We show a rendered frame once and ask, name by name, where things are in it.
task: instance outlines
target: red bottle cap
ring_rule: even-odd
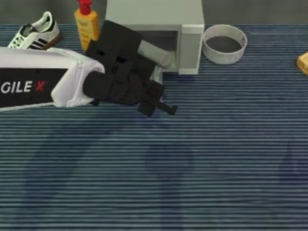
[[[79,10],[82,15],[88,15],[91,13],[91,4],[90,0],[77,0],[79,2]]]

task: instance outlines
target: striped tablecloth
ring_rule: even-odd
[[[0,25],[6,46],[19,25]],[[239,25],[242,60],[164,75],[175,116],[101,104],[0,114],[0,230],[308,228],[308,26]],[[80,51],[74,25],[61,48]]]

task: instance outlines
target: yellow bottle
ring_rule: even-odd
[[[79,32],[79,38],[83,51],[86,51],[90,40],[97,40],[99,35],[97,13],[91,10],[90,0],[77,0],[79,9],[75,11],[75,18]]]

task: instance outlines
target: table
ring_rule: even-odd
[[[308,79],[294,63],[308,26],[237,26],[237,64],[202,57],[197,76],[164,73],[176,116],[1,113],[0,230],[306,230]],[[0,25],[0,45],[18,28]],[[76,26],[60,29],[58,47],[82,52]]]
[[[139,31],[148,42],[172,52],[173,65],[164,72],[198,74],[205,26],[201,0],[111,0],[106,20]]]

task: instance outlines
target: shoe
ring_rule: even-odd
[[[9,44],[9,48],[47,50],[61,39],[58,24],[50,12],[33,24],[22,26]]]

